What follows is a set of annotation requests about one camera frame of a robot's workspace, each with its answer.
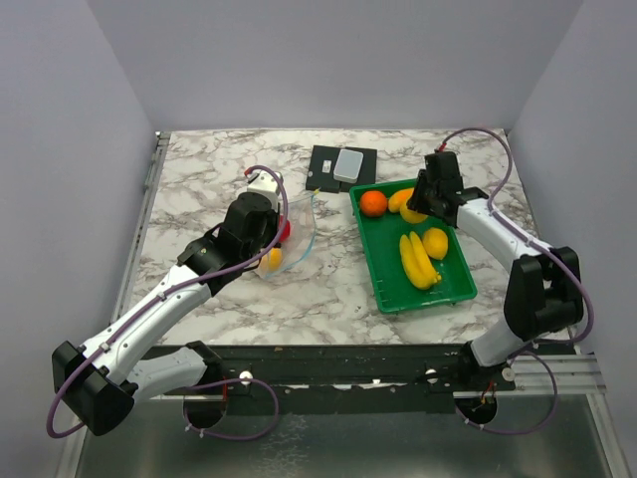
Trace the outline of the red apple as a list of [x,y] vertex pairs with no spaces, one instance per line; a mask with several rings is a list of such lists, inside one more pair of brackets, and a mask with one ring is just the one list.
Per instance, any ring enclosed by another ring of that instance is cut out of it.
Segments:
[[279,229],[282,230],[279,242],[281,244],[283,244],[289,239],[289,237],[291,235],[292,227],[291,227],[290,220],[289,219],[284,219],[283,217],[280,217],[280,219],[279,219]]

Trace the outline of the yellow lemon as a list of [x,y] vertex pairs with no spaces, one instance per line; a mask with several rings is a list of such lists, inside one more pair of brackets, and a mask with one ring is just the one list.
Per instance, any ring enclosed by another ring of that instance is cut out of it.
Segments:
[[449,250],[448,236],[440,228],[427,229],[422,236],[422,243],[427,255],[435,260],[443,260]]

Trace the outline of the clear zip top bag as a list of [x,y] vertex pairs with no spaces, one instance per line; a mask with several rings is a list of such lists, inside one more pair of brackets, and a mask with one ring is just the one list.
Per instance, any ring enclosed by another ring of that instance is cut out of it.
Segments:
[[277,248],[283,252],[282,267],[274,273],[266,270],[266,256],[258,266],[257,274],[262,279],[270,279],[277,274],[288,272],[310,256],[317,236],[317,222],[315,218],[315,205],[319,192],[306,191],[301,196],[289,202],[288,219],[291,222],[291,235],[289,239]]

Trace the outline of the green plastic tray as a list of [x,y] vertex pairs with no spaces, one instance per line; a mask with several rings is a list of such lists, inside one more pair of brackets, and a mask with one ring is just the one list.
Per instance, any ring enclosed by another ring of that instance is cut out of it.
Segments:
[[440,219],[423,220],[388,208],[377,216],[363,211],[371,198],[391,200],[413,190],[402,180],[355,186],[349,197],[380,312],[400,313],[468,301],[477,296],[456,234]]

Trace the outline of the yellow banana bunch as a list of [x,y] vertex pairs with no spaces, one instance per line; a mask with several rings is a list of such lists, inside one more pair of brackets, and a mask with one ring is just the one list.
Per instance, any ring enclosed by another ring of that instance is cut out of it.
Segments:
[[401,236],[399,251],[406,277],[415,288],[428,290],[442,280],[415,232]]

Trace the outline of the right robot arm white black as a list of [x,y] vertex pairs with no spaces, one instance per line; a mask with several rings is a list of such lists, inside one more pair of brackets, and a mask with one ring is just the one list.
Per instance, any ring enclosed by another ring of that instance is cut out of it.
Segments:
[[425,156],[407,206],[442,220],[479,242],[509,273],[503,316],[461,348],[459,382],[479,389],[531,342],[579,323],[584,316],[577,254],[537,240],[504,216],[478,187],[466,187],[457,156]]

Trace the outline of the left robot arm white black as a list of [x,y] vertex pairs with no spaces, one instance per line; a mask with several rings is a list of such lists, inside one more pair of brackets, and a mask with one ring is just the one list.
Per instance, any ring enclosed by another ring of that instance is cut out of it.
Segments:
[[103,436],[142,401],[179,389],[224,391],[238,382],[201,342],[159,358],[146,354],[187,314],[240,278],[281,241],[288,217],[286,192],[241,193],[223,222],[191,241],[160,283],[120,319],[75,346],[52,353],[55,398],[47,417],[50,437],[63,438],[54,418],[65,404],[80,425]]

